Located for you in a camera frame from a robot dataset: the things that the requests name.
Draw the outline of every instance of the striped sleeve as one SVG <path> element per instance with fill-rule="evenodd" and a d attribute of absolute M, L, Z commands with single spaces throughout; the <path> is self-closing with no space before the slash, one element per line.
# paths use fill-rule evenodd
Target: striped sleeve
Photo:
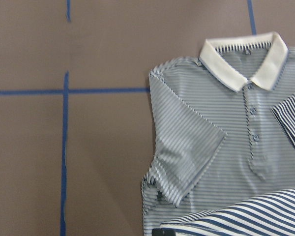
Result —
<path fill-rule="evenodd" d="M 272 112 L 295 148 L 295 95 L 274 106 Z"/>
<path fill-rule="evenodd" d="M 181 222 L 164 222 L 176 236 L 295 235 L 295 188 L 250 198 L 211 214 Z"/>
<path fill-rule="evenodd" d="M 176 207 L 210 166 L 226 133 L 188 106 L 160 75 L 149 75 L 156 130 L 154 160 L 145 177 Z"/>

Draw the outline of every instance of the shirt sleeve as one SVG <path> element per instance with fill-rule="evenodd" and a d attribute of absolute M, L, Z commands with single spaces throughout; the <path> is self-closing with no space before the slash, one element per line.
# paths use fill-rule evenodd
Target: shirt sleeve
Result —
<path fill-rule="evenodd" d="M 295 95 L 274 106 L 272 112 L 295 148 Z"/>
<path fill-rule="evenodd" d="M 156 148 L 146 180 L 166 201 L 180 201 L 210 166 L 226 133 L 187 105 L 162 76 L 149 75 Z"/>

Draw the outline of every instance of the white collar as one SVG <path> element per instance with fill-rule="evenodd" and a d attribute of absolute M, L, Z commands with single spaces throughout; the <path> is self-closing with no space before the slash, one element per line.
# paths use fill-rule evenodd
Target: white collar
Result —
<path fill-rule="evenodd" d="M 231 67 L 215 48 L 225 45 L 249 45 L 271 42 L 266 58 L 257 72 L 247 79 Z M 288 55 L 288 48 L 276 32 L 235 38 L 206 39 L 200 53 L 200 59 L 207 69 L 225 86 L 238 92 L 249 81 L 257 86 L 272 90 Z"/>

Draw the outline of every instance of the blue line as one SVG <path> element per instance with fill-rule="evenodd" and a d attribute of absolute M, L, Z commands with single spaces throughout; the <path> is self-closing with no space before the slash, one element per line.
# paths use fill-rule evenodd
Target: blue line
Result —
<path fill-rule="evenodd" d="M 82 88 L 69 89 L 69 93 L 86 94 L 86 93 L 126 93 L 126 92 L 150 92 L 149 88 Z"/>
<path fill-rule="evenodd" d="M 61 159 L 61 206 L 60 206 L 60 236 L 65 236 L 65 200 L 67 197 L 67 167 L 66 143 L 68 132 L 69 107 L 69 72 L 66 72 L 63 83 L 63 117 L 62 117 L 62 159 Z"/>
<path fill-rule="evenodd" d="M 47 90 L 2 90 L 0 96 L 7 95 L 53 95 L 62 94 L 62 89 L 47 89 Z"/>
<path fill-rule="evenodd" d="M 251 32 L 252 34 L 257 34 L 252 0 L 247 0 L 247 4 L 248 4 L 248 11 L 249 11 Z"/>
<path fill-rule="evenodd" d="M 71 22 L 71 1 L 67 0 L 67 22 Z"/>

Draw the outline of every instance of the shirt button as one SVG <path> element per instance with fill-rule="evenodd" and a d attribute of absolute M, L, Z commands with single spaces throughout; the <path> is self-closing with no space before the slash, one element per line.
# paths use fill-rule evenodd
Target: shirt button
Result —
<path fill-rule="evenodd" d="M 257 113 L 256 108 L 250 108 L 250 114 L 255 115 Z"/>
<path fill-rule="evenodd" d="M 247 88 L 248 88 L 249 90 L 252 90 L 252 89 L 254 89 L 254 86 L 253 86 L 252 84 L 248 84 L 248 85 L 247 85 Z"/>
<path fill-rule="evenodd" d="M 255 142 L 259 141 L 259 136 L 257 134 L 252 135 L 252 138 Z"/>

